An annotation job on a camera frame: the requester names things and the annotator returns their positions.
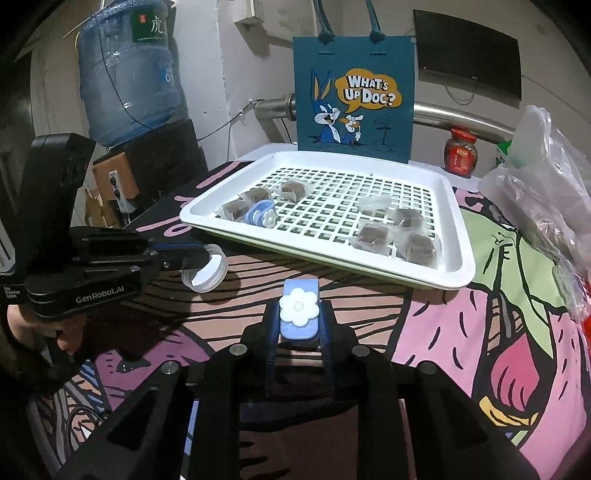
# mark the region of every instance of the bag handle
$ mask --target bag handle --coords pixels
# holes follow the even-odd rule
[[[378,43],[385,39],[386,35],[384,35],[379,27],[378,16],[375,14],[373,3],[371,0],[365,0],[365,3],[368,7],[369,21],[371,22],[371,33],[369,34],[369,39],[372,41],[372,43]],[[335,34],[332,31],[332,28],[330,28],[329,21],[326,18],[326,13],[324,13],[322,0],[314,0],[314,9],[316,10],[316,15],[318,16],[318,21],[320,22],[321,28],[320,33],[318,34],[318,40],[326,45],[335,39]]]

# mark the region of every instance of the human hand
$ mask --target human hand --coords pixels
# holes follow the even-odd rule
[[[35,348],[35,334],[44,336],[57,335],[57,346],[68,352],[75,353],[82,344],[84,326],[88,317],[84,314],[74,315],[59,322],[42,322],[29,305],[9,305],[7,311],[8,327],[14,338],[24,346]]]

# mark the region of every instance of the yellow speech bubble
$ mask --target yellow speech bubble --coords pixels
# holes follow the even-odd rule
[[[335,81],[335,87],[340,101],[349,105],[345,113],[358,108],[396,108],[402,103],[402,95],[392,77],[373,74],[365,69],[350,69],[344,77]]]

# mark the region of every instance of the blue water bottle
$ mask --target blue water bottle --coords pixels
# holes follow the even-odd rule
[[[123,0],[91,18],[78,39],[89,136],[113,147],[159,127],[180,103],[161,0]]]

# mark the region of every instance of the screw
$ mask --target screw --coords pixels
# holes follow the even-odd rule
[[[160,371],[165,375],[172,375],[178,372],[180,365],[174,360],[168,360],[160,365]]]
[[[437,365],[433,362],[423,362],[419,367],[419,370],[426,375],[433,375],[437,372]]]
[[[358,356],[358,357],[363,357],[363,356],[368,356],[369,355],[369,348],[367,348],[365,345],[355,345],[352,349],[351,349],[351,353],[354,356]]]
[[[246,345],[244,345],[242,343],[234,343],[234,345],[232,345],[230,347],[230,353],[235,356],[242,356],[247,351],[248,351],[248,348],[246,347]]]

